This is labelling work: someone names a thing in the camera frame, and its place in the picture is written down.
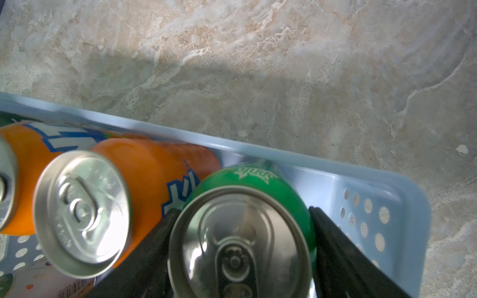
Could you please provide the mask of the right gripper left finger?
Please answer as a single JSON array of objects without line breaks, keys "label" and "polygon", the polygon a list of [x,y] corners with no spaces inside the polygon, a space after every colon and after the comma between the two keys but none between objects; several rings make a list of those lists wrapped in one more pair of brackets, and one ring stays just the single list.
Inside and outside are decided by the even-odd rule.
[{"label": "right gripper left finger", "polygon": [[86,296],[88,298],[172,298],[168,274],[171,231],[180,215],[172,209],[131,254]]}]

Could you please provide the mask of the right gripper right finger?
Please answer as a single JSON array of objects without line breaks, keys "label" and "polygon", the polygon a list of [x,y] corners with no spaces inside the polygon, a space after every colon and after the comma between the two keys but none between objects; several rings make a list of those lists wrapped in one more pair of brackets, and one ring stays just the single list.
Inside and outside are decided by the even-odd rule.
[{"label": "right gripper right finger", "polygon": [[408,298],[318,207],[310,207],[317,242],[314,282],[319,298]]}]

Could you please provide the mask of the orange can back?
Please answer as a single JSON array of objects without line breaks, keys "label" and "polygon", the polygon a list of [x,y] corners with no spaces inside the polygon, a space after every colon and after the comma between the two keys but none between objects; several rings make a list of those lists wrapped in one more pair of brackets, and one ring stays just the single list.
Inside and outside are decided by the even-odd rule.
[{"label": "orange can back", "polygon": [[32,120],[1,121],[1,233],[35,233],[34,191],[53,159],[68,151],[89,150],[112,138],[144,139],[144,135]]},{"label": "orange can back", "polygon": [[78,279],[122,263],[147,234],[220,170],[208,148],[108,139],[53,159],[33,201],[36,236],[49,262]]}]

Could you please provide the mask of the green sprite can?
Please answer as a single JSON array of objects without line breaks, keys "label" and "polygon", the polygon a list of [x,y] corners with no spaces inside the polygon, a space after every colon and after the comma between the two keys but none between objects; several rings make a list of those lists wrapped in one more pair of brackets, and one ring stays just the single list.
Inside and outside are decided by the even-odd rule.
[{"label": "green sprite can", "polygon": [[279,168],[252,160],[207,177],[171,232],[178,298],[306,298],[316,239],[311,216]]}]

